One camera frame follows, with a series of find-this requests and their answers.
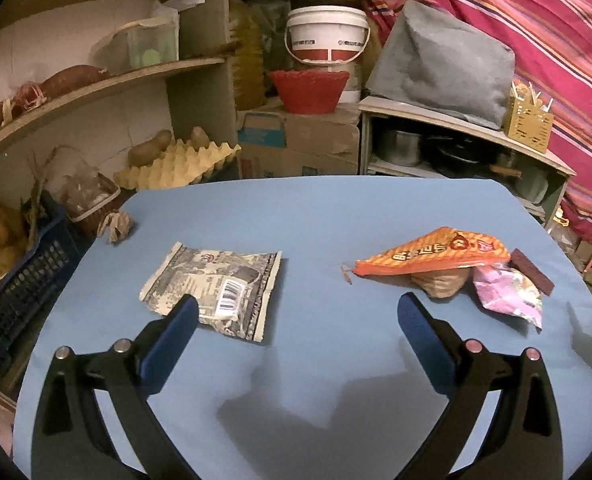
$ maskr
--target white wall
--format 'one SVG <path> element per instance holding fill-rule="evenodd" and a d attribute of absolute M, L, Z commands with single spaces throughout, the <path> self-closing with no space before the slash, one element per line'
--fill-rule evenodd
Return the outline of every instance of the white wall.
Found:
<path fill-rule="evenodd" d="M 99 0 L 48 10 L 0 30 L 0 100 L 22 82 L 41 82 L 64 68 L 90 64 L 93 44 L 116 27 L 147 18 L 155 0 Z M 111 177 L 121 169 L 127 150 L 171 129 L 164 81 L 86 105 L 39 129 L 0 155 L 0 200 L 17 206 L 28 198 L 33 179 L 32 153 L 42 162 L 57 145 L 75 147 L 88 164 Z M 80 155 L 62 152 L 55 174 L 75 171 Z"/>

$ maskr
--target crumpled paper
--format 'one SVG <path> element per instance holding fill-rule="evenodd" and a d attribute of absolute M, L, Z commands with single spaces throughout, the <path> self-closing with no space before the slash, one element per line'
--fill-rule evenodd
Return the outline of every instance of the crumpled paper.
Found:
<path fill-rule="evenodd" d="M 105 234 L 109 229 L 108 241 L 111 244 L 117 244 L 127 238 L 134 225 L 134 219 L 125 211 L 118 210 L 109 213 L 105 219 L 98 225 L 96 236 L 98 238 Z"/>

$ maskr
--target egg tray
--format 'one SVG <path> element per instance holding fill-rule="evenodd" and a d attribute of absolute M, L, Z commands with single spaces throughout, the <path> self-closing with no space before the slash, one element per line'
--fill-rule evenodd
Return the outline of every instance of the egg tray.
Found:
<path fill-rule="evenodd" d="M 132 166 L 114 174 L 114 182 L 124 189 L 171 189 L 206 180 L 234 160 L 240 151 L 224 142 L 196 150 L 191 143 L 175 140 L 150 166 Z"/>

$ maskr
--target blue tablecloth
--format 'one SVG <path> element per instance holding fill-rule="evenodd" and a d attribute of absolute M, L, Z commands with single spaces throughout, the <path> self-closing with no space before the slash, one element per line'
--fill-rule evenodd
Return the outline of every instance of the blue tablecloth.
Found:
<path fill-rule="evenodd" d="M 159 421 L 204 480 L 391 480 L 446 405 L 396 322 L 400 277 L 343 278 L 350 264 L 442 225 L 520 248 L 555 283 L 544 329 L 483 311 L 468 286 L 451 301 L 418 295 L 433 316 L 491 351 L 539 348 L 560 414 L 566 477 L 592 449 L 592 297 L 546 232 L 486 180 L 315 176 L 140 192 L 138 224 L 117 247 L 96 241 L 56 303 L 18 401 L 14 459 L 29 474 L 42 382 L 54 350 L 102 351 L 156 315 L 138 292 L 176 241 L 206 249 L 283 251 L 266 341 L 197 330 L 162 393 Z M 98 393 L 122 459 L 139 468 L 108 396 Z M 457 467 L 476 455 L 497 395 Z"/>

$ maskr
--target orange snack bag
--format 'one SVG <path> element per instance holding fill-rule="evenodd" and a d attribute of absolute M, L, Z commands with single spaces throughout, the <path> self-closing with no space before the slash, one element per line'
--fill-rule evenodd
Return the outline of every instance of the orange snack bag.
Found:
<path fill-rule="evenodd" d="M 356 260 L 354 273 L 358 276 L 410 274 L 489 266 L 508 262 L 509 257 L 504 245 L 493 236 L 439 227 L 367 260 Z"/>

